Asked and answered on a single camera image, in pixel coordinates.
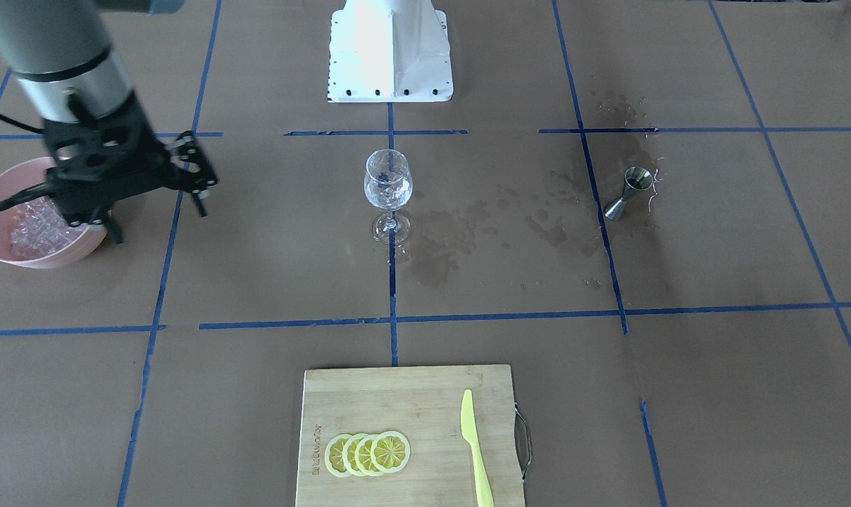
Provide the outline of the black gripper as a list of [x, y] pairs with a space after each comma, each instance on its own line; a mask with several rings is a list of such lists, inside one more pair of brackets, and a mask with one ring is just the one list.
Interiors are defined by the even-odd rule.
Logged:
[[204, 200], [219, 177], [196, 132], [181, 132], [166, 148], [138, 99], [127, 99], [90, 126], [46, 119], [43, 137], [55, 163], [46, 183], [69, 227], [99, 227], [122, 244], [113, 204], [159, 187], [180, 190], [198, 215], [209, 215]]

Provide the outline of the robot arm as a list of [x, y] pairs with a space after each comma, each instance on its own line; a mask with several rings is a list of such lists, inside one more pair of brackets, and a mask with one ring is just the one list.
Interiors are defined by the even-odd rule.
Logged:
[[120, 243], [114, 204], [167, 187], [200, 216], [218, 183], [196, 132], [171, 144], [151, 127], [101, 13], [171, 14], [181, 1], [0, 1], [0, 56], [42, 119], [53, 164], [43, 182], [0, 201], [0, 213], [49, 198], [69, 227], [101, 227]]

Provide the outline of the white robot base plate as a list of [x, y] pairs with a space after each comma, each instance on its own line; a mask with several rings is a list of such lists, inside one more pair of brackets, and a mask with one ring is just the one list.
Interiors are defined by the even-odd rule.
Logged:
[[437, 103], [454, 96], [446, 13], [431, 1], [347, 1], [330, 22], [327, 100]]

